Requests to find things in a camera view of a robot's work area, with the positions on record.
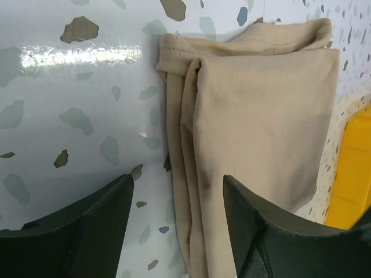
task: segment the black plastic object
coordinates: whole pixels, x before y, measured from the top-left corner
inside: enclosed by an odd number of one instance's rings
[[[114,278],[133,190],[123,175],[19,231],[0,231],[0,277]]]
[[[371,277],[371,208],[349,230],[298,217],[224,177],[238,278]]]

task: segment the terrazzo pattern wall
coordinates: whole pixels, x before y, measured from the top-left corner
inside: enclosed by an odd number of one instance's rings
[[[186,273],[174,224],[165,32],[228,41],[254,22],[333,22],[341,70],[315,197],[323,223],[347,119],[370,102],[371,3],[363,0],[0,0],[0,229],[19,229],[123,173],[134,199],[117,278]]]

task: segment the yellow plastic object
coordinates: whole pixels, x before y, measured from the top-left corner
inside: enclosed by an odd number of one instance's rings
[[[328,226],[350,229],[371,206],[371,105],[345,128]]]

